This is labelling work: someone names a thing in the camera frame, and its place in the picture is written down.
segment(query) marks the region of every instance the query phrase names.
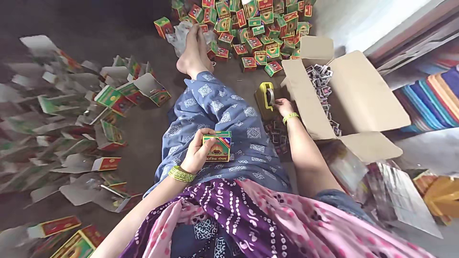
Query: plastic bag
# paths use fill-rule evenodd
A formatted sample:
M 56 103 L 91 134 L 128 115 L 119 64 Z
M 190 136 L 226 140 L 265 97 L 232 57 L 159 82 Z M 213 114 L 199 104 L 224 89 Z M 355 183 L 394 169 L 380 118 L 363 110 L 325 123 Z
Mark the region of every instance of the plastic bag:
M 175 33 L 166 34 L 166 39 L 171 45 L 174 46 L 175 54 L 177 57 L 182 56 L 183 52 L 185 51 L 186 36 L 192 26 L 192 23 L 188 21 L 182 21 L 179 25 L 174 26 Z M 206 39 L 206 44 L 209 44 L 213 40 L 217 40 L 217 36 L 212 31 L 205 32 L 204 38 Z

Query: green bangle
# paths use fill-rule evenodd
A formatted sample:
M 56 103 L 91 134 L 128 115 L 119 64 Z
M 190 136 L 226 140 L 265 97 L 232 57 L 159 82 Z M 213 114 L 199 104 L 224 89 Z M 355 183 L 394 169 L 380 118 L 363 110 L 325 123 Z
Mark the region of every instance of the green bangle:
M 287 123 L 287 119 L 292 118 L 292 117 L 300 117 L 300 115 L 298 115 L 298 113 L 296 113 L 296 112 L 290 113 L 290 114 L 284 116 L 284 119 L 282 119 L 282 122 L 284 124 L 286 124 Z
M 175 180 L 191 183 L 196 175 L 184 171 L 180 166 L 173 166 L 168 173 Z

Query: gray floor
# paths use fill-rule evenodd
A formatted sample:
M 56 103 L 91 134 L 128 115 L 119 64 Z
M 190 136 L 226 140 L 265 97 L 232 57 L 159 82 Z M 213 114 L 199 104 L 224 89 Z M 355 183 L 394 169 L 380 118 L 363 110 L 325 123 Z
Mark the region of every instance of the gray floor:
M 174 48 L 158 37 L 153 21 L 168 14 L 167 6 L 155 1 L 107 0 L 16 0 L 0 3 L 1 62 L 29 62 L 27 49 L 19 38 L 46 34 L 77 61 L 96 61 L 110 66 L 116 55 L 135 55 L 139 61 L 152 63 L 158 80 L 173 97 L 165 106 L 143 103 L 129 111 L 122 129 L 128 146 L 119 152 L 123 157 L 119 172 L 133 190 L 145 191 L 153 184 L 154 172 L 161 161 L 161 138 L 168 128 L 166 112 L 185 89 L 181 74 L 175 68 Z M 239 60 L 218 63 L 215 75 L 236 93 L 256 106 L 253 93 L 264 81 L 280 82 L 263 70 L 242 73 Z M 13 74 L 0 68 L 0 82 Z M 68 215 L 78 215 L 84 224 L 94 224 L 108 234 L 125 215 L 103 210 L 89 203 L 72 206 L 60 193 L 23 209 L 29 204 L 28 192 L 0 198 L 0 230 L 25 223 L 39 223 Z

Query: pile of boxes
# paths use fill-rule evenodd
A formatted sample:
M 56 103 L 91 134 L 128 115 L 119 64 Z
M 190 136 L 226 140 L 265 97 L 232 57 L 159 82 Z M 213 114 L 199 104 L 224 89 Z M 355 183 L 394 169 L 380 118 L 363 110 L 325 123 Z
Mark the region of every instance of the pile of boxes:
M 119 123 L 130 108 L 171 98 L 150 63 L 117 56 L 100 67 L 78 63 L 45 35 L 20 40 L 34 62 L 7 64 L 16 75 L 0 84 L 0 193 L 33 190 L 35 203 L 60 191 L 75 205 L 131 208 L 141 196 L 118 179 L 112 151 L 127 145 Z M 96 184 L 78 184 L 87 175 Z
M 172 0 L 173 17 L 200 24 L 218 40 L 208 44 L 209 59 L 225 62 L 230 53 L 241 59 L 242 71 L 262 68 L 279 74 L 280 62 L 299 59 L 300 38 L 309 35 L 315 0 Z M 163 17 L 155 21 L 164 39 L 174 30 Z

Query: open cardboard box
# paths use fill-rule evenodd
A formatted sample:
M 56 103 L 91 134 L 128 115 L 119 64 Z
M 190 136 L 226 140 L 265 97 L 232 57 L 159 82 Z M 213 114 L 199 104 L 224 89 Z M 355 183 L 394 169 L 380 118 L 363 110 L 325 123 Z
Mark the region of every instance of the open cardboard box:
M 314 36 L 301 37 L 300 50 L 301 59 L 282 61 L 286 78 L 281 86 L 289 95 L 286 97 L 296 103 L 312 139 L 339 139 L 364 163 L 400 156 L 402 150 L 380 132 L 410 125 L 411 121 L 365 55 L 354 51 L 333 59 L 333 41 Z M 314 64 L 328 64 L 333 71 L 328 83 L 333 93 L 328 102 L 343 136 L 335 136 L 306 73 L 306 67 Z

